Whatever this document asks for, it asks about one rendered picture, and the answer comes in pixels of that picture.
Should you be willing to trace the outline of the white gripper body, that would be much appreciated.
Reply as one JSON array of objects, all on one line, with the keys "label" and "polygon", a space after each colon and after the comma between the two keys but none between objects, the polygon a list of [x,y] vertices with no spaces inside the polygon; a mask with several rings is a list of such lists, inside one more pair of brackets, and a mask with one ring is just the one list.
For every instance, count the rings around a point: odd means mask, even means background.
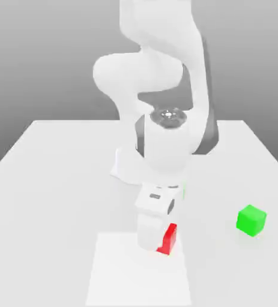
[{"label": "white gripper body", "polygon": [[139,213],[137,216],[137,241],[141,248],[155,251],[162,241],[163,220],[159,217]]}]

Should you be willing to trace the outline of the small red cube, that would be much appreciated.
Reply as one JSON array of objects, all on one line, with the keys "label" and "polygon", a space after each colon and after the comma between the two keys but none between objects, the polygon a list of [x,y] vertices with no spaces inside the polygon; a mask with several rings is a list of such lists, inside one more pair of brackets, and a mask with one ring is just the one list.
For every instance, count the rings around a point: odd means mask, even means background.
[{"label": "small red cube", "polygon": [[157,248],[157,252],[160,252],[165,255],[170,255],[172,248],[175,245],[177,236],[177,225],[170,223],[166,233],[163,236],[162,245]]}]

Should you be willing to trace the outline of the small green cube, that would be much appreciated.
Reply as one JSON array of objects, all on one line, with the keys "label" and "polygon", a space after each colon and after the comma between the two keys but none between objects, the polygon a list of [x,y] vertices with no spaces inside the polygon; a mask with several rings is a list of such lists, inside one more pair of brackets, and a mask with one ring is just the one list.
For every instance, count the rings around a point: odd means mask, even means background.
[{"label": "small green cube", "polygon": [[251,237],[255,237],[264,229],[266,218],[266,212],[249,204],[239,211],[236,228]]}]

